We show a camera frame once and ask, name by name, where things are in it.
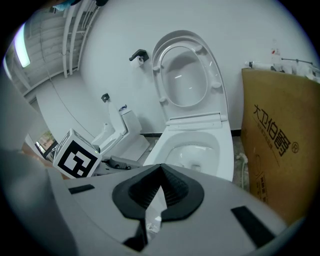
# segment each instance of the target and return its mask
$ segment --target light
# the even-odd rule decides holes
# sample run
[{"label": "light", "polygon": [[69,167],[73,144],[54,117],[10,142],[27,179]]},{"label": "light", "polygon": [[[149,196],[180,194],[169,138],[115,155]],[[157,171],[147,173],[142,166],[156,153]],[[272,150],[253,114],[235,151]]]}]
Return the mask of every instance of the light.
[{"label": "light", "polygon": [[25,45],[25,24],[20,27],[18,33],[14,38],[14,47],[16,54],[18,55],[21,66],[25,68],[30,64],[26,45]]}]

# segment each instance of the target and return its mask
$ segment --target toilet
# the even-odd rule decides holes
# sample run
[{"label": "toilet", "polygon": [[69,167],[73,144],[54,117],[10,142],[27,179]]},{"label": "toilet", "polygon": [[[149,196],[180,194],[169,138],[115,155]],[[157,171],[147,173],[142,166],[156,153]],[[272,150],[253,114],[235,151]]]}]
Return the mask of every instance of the toilet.
[{"label": "toilet", "polygon": [[137,161],[147,150],[150,143],[140,135],[141,124],[135,113],[125,108],[119,111],[112,103],[108,103],[109,124],[103,124],[103,131],[91,142],[98,145],[103,157],[116,156]]},{"label": "toilet", "polygon": [[193,32],[171,32],[153,50],[152,73],[166,128],[143,165],[165,163],[232,181],[228,100],[208,45]]}]

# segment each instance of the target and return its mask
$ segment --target cable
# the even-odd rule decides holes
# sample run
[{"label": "cable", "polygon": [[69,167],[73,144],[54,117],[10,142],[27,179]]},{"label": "cable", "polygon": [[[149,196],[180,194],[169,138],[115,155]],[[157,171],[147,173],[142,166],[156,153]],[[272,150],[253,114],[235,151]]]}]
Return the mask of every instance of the cable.
[{"label": "cable", "polygon": [[242,170],[241,170],[241,188],[244,189],[244,172],[245,172],[245,165],[248,163],[248,158],[244,153],[240,153],[235,158],[237,160],[239,160],[240,158],[243,159]]},{"label": "cable", "polygon": [[86,23],[85,23],[84,28],[86,28],[86,26],[87,26],[87,22],[88,22],[88,21],[89,21],[89,23],[88,23],[88,24],[90,24],[90,21],[91,21],[92,17],[94,16],[94,14],[95,14],[95,12],[96,12],[96,10],[97,10],[98,8],[99,8],[98,6],[96,6],[96,7],[94,8],[94,10],[93,10],[93,12],[92,12],[92,15],[91,15],[90,19],[89,19],[89,17],[88,17],[88,19],[86,20]]},{"label": "cable", "polygon": [[49,70],[48,70],[48,68],[47,68],[47,62],[46,62],[46,58],[45,58],[45,56],[44,56],[42,44],[43,44],[43,38],[42,38],[42,15],[41,15],[41,19],[40,19],[40,48],[41,48],[42,59],[43,59],[43,61],[44,61],[44,67],[45,67],[46,72],[47,72],[47,74],[48,74],[49,80],[50,80],[50,82],[51,82],[51,84],[52,84],[52,86],[53,86],[56,94],[58,95],[60,101],[61,101],[62,104],[64,105],[65,109],[69,112],[69,114],[73,117],[73,119],[74,119],[88,134],[90,134],[90,135],[94,138],[95,136],[93,136],[86,128],[84,128],[84,127],[82,126],[81,123],[78,122],[78,120],[77,120],[77,119],[74,117],[74,115],[69,111],[69,109],[67,108],[67,106],[65,105],[65,103],[63,102],[63,100],[61,99],[61,97],[60,97],[60,95],[59,95],[59,93],[58,93],[58,91],[57,91],[57,89],[56,89],[56,87],[55,87],[55,84],[54,84],[54,82],[53,82],[52,79],[51,79]]}]

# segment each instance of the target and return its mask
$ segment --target white cube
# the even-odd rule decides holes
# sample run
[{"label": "white cube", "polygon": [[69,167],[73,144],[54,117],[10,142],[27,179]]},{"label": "white cube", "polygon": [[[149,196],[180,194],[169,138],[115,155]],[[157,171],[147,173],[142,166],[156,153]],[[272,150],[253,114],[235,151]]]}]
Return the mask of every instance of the white cube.
[{"label": "white cube", "polygon": [[56,149],[53,166],[69,178],[91,177],[102,155],[74,129],[70,129]]}]

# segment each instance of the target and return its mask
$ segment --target ceiling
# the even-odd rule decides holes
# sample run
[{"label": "ceiling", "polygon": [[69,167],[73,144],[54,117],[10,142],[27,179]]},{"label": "ceiling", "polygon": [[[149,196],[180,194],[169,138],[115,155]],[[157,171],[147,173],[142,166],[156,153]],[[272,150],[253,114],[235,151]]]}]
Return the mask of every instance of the ceiling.
[{"label": "ceiling", "polygon": [[[94,12],[99,8],[94,0],[79,2],[74,9],[66,40],[66,66],[69,72],[69,49],[71,44],[72,31],[76,16],[81,15],[77,28],[74,50],[72,57],[72,69],[78,68],[79,56],[86,30],[89,30],[89,23],[95,18]],[[36,12],[24,27],[24,41],[30,64],[22,68],[15,51],[14,44],[11,44],[5,60],[11,74],[13,84],[18,90],[26,95],[38,85],[50,77],[64,72],[63,67],[63,38],[69,9],[58,11],[55,8],[48,8]]]}]

